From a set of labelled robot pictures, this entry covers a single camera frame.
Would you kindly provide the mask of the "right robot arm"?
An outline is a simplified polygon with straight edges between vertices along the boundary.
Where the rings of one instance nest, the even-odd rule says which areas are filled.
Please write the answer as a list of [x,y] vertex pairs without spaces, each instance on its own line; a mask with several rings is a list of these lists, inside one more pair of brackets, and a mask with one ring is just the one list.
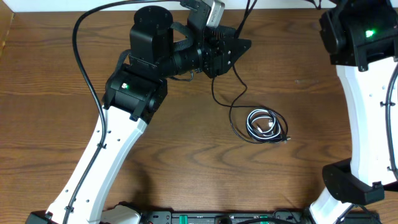
[[304,223],[371,223],[354,207],[397,190],[397,11],[389,0],[336,1],[320,18],[320,36],[342,84],[352,155],[322,170],[325,188]]

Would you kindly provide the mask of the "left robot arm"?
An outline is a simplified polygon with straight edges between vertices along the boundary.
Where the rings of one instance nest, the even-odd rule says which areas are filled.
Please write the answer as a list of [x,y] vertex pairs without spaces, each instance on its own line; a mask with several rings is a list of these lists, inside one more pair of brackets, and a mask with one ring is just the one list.
[[189,9],[186,24],[147,1],[134,15],[130,47],[120,54],[105,84],[95,131],[63,191],[28,223],[132,223],[141,214],[120,203],[104,209],[109,190],[129,151],[146,130],[167,96],[168,79],[203,72],[214,78],[227,73],[251,41],[220,25],[221,1],[182,1]]

